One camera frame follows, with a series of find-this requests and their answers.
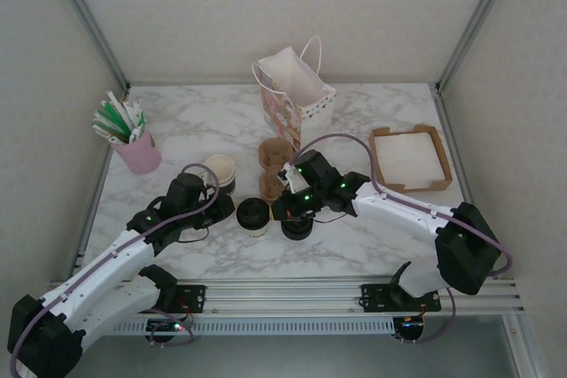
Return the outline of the brown cardboard tray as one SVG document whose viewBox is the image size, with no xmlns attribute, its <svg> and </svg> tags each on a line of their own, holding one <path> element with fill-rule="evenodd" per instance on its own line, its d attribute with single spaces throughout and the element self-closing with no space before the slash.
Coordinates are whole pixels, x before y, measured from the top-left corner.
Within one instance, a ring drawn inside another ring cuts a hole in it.
<svg viewBox="0 0 567 378">
<path fill-rule="evenodd" d="M 374 144 L 374 139 L 378 136 L 383 136 L 383 135 L 400 135 L 400 134 L 414 134 L 414 133 L 429 133 L 431 135 L 431 138 L 432 138 L 433 143 L 434 143 L 435 148 L 436 148 L 436 152 L 437 152 L 438 157 L 439 157 L 439 162 L 440 162 L 442 169 L 444 171 L 444 174 L 445 174 L 445 180 L 444 181 L 435 181 L 431 184 L 431 186 L 429 188 L 425 188 L 425 189 L 405 189 L 405 187 L 403 185 L 400 185 L 400 184 L 385 183 L 384 177 L 382 175 L 382 172 L 380 170 L 380 167 L 379 167 L 379 164 L 378 164 L 378 161 L 377 161 L 377 150 L 376 150 L 376 146 Z M 409 131 L 392 131 L 388 127 L 376 128 L 376 129 L 374 129 L 370 132 L 369 147 L 370 147 L 371 152 L 374 156 L 374 159 L 377 162 L 377 170 L 376 170 L 377 181 L 378 181 L 378 183 L 387 187 L 388 189 L 392 189 L 392 190 L 400 192 L 400 193 L 443 191 L 443 190 L 447 189 L 453 181 L 453 176 L 452 176 L 452 172 L 451 172 L 451 169 L 450 169 L 450 166 L 449 166 L 449 163 L 448 163 L 447 154 L 445 152 L 445 149 L 444 149 L 443 143 L 441 141 L 441 138 L 439 136 L 438 130 L 433 126 L 417 125 Z"/>
</svg>

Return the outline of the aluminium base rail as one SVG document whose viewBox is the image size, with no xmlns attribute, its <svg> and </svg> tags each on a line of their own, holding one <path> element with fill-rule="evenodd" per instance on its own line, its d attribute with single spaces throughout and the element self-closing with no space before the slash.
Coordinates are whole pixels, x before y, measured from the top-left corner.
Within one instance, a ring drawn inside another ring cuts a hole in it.
<svg viewBox="0 0 567 378">
<path fill-rule="evenodd" d="M 371 299 L 384 300 L 365 285 L 381 285 L 384 276 L 272 279 L 180 280 L 181 285 L 206 288 L 205 317 L 362 316 Z M 456 289 L 440 289 L 433 299 L 438 311 L 430 316 L 523 314 L 524 306 L 512 280 L 489 280 L 475 296 Z"/>
</svg>

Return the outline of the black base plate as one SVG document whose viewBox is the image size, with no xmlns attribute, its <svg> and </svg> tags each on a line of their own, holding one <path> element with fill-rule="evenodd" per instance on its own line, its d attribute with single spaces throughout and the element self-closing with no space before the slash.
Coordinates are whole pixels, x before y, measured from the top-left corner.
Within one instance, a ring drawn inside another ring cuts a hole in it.
<svg viewBox="0 0 567 378">
<path fill-rule="evenodd" d="M 422 297 L 411 297 L 391 284 L 363 284 L 359 306 L 364 312 L 439 312 L 441 303 L 437 291 Z"/>
<path fill-rule="evenodd" d="M 201 314 L 206 301 L 206 290 L 205 285 L 177 285 L 171 312 Z"/>
</svg>

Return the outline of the white paper cup black lid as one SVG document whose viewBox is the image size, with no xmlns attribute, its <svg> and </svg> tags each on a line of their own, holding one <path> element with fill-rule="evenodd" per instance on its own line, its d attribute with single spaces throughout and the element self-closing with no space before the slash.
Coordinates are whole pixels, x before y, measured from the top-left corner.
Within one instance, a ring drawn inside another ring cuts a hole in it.
<svg viewBox="0 0 567 378">
<path fill-rule="evenodd" d="M 270 208 L 261 198 L 246 198 L 237 208 L 238 225 L 250 237 L 261 237 L 266 234 L 270 222 Z"/>
</svg>

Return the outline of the white napkin stack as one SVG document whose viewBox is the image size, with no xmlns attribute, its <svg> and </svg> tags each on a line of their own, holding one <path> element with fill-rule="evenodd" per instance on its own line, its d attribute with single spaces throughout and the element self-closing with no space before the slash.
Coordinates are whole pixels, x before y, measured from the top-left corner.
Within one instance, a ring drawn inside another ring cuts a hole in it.
<svg viewBox="0 0 567 378">
<path fill-rule="evenodd" d="M 385 183 L 425 189 L 435 181 L 445 180 L 429 133 L 383 135 L 376 137 L 374 144 Z"/>
</svg>

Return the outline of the patterned paper gift bag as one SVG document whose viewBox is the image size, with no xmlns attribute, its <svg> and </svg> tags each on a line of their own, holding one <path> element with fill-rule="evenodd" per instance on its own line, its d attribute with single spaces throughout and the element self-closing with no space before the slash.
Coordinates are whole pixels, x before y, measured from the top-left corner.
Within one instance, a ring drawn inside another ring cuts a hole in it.
<svg viewBox="0 0 567 378">
<path fill-rule="evenodd" d="M 322 40 L 315 35 L 298 54 L 292 47 L 252 64 L 264 119 L 299 151 L 330 130 L 337 90 L 320 75 Z"/>
</svg>

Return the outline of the white paper-wrapped straw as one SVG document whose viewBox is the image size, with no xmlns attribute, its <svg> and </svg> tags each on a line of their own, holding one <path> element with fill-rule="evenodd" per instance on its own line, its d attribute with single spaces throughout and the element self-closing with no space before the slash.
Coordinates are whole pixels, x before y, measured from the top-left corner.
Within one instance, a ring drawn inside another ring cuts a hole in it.
<svg viewBox="0 0 567 378">
<path fill-rule="evenodd" d="M 117 98 L 115 97 L 115 95 L 113 94 L 113 92 L 111 90 L 107 90 L 106 94 L 108 95 L 114 109 L 120 115 L 120 117 L 121 117 L 122 121 L 125 123 L 125 125 L 128 127 L 129 131 L 132 131 L 134 129 L 134 125 L 133 125 L 131 119 L 128 116 L 127 110 L 117 100 Z"/>
<path fill-rule="evenodd" d="M 129 142 L 136 142 L 143 135 L 145 130 L 145 124 L 147 120 L 144 115 L 144 110 L 138 102 L 134 102 L 132 104 L 129 102 L 124 102 L 122 106 L 126 110 L 128 119 L 132 124 Z"/>
<path fill-rule="evenodd" d="M 116 145 L 123 145 L 124 142 L 115 135 L 111 135 L 110 133 L 101 130 L 97 127 L 93 127 L 93 130 L 95 131 L 95 133 L 99 136 L 101 136 L 103 139 L 105 139 L 107 142 L 112 143 L 112 144 L 116 144 Z"/>
</svg>

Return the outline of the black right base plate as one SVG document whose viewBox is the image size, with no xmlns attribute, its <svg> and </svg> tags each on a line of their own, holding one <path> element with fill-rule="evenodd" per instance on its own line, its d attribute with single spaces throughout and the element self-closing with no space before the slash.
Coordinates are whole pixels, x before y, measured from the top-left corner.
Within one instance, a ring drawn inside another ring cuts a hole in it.
<svg viewBox="0 0 567 378">
<path fill-rule="evenodd" d="M 391 284 L 363 284 L 359 306 L 364 312 L 439 312 L 441 303 L 437 291 L 422 297 L 411 297 Z"/>
</svg>

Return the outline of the brown pulp cup carrier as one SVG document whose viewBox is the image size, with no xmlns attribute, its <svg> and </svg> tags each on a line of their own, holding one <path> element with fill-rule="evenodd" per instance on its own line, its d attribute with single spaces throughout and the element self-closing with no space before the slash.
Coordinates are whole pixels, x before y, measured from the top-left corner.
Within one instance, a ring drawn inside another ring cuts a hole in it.
<svg viewBox="0 0 567 378">
<path fill-rule="evenodd" d="M 285 163 L 295 156 L 293 146 L 283 138 L 271 138 L 263 141 L 259 148 L 259 163 L 263 172 L 259 178 L 260 197 L 269 204 L 276 201 L 284 191 L 277 174 Z"/>
</svg>

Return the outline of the pink metal straw can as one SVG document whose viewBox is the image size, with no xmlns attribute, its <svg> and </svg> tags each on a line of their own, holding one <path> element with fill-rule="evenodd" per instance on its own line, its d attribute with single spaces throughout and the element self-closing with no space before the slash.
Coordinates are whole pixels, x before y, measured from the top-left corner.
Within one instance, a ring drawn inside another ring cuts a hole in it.
<svg viewBox="0 0 567 378">
<path fill-rule="evenodd" d="M 156 170 L 162 157 L 151 132 L 144 133 L 132 143 L 110 143 L 114 151 L 122 158 L 127 168 L 133 174 L 149 174 Z"/>
</svg>

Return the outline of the small controller board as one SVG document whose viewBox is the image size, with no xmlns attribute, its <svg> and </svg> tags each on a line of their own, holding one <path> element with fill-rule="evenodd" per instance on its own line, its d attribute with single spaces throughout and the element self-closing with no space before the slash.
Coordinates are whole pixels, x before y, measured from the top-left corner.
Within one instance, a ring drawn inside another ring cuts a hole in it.
<svg viewBox="0 0 567 378">
<path fill-rule="evenodd" d="M 172 320 L 147 320 L 146 333 L 166 333 L 177 334 L 183 332 L 185 328 Z"/>
<path fill-rule="evenodd" d="M 413 342 L 420 339 L 423 334 L 424 323 L 420 315 L 394 318 L 393 323 L 394 336 L 400 340 Z"/>
</svg>

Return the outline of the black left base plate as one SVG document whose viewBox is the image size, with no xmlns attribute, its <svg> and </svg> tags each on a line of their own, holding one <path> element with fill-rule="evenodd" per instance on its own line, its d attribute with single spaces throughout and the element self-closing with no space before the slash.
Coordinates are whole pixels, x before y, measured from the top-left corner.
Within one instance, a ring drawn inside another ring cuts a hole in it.
<svg viewBox="0 0 567 378">
<path fill-rule="evenodd" d="M 177 285 L 171 312 L 201 314 L 206 301 L 206 290 L 205 285 Z"/>
</svg>

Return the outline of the aluminium frame post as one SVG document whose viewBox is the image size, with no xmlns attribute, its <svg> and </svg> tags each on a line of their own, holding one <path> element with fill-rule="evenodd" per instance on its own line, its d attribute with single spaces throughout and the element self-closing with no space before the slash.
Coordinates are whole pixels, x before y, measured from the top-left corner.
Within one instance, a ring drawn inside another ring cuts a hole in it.
<svg viewBox="0 0 567 378">
<path fill-rule="evenodd" d="M 86 0 L 68 0 L 74 9 L 82 27 L 86 31 L 88 37 L 93 43 L 100 57 L 103 59 L 105 66 L 111 73 L 117 85 L 123 93 L 128 94 L 131 84 L 122 70 L 117 58 L 113 54 L 109 42 L 106 40 L 97 20 L 91 11 Z"/>
<path fill-rule="evenodd" d="M 439 94 L 448 87 L 451 80 L 456 76 L 462 62 L 470 50 L 470 47 L 476 40 L 496 2 L 497 0 L 478 0 L 461 36 L 449 56 L 446 65 L 435 83 L 435 87 Z"/>
</svg>

